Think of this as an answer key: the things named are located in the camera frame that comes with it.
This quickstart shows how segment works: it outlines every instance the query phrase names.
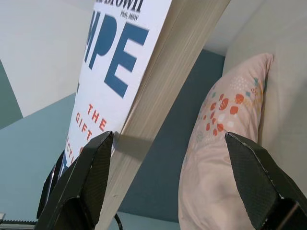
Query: teal wall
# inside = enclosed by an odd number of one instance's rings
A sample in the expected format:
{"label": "teal wall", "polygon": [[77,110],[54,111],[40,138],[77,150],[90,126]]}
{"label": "teal wall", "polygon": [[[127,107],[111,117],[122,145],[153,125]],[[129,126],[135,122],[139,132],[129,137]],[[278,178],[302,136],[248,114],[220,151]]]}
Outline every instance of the teal wall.
{"label": "teal wall", "polygon": [[224,56],[203,50],[168,113],[120,211],[178,221],[178,183],[201,104],[222,76]]}
{"label": "teal wall", "polygon": [[0,60],[0,129],[23,117],[15,94]]}
{"label": "teal wall", "polygon": [[[201,52],[120,207],[122,212],[178,221],[182,160],[201,103],[221,77],[223,64],[223,56]],[[0,130],[0,212],[7,213],[6,219],[35,220],[44,180],[65,147],[73,104],[74,94],[23,119],[17,117]],[[18,111],[18,105],[12,106]],[[176,223],[122,215],[126,230],[179,229]]]}
{"label": "teal wall", "polygon": [[[178,223],[151,219],[119,212],[118,216],[124,230],[180,230]],[[109,230],[118,230],[118,224],[113,219]]]}
{"label": "teal wall", "polygon": [[0,212],[6,219],[36,219],[43,183],[65,148],[73,104],[74,94],[0,130]]}

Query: beige headboard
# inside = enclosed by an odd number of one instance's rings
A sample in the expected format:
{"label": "beige headboard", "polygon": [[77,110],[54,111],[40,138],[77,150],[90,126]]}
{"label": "beige headboard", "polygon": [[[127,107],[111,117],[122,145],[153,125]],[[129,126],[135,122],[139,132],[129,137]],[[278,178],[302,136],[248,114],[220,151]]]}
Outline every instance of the beige headboard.
{"label": "beige headboard", "polygon": [[274,54],[259,143],[307,195],[307,0],[267,0],[226,54],[224,72],[255,54]]}

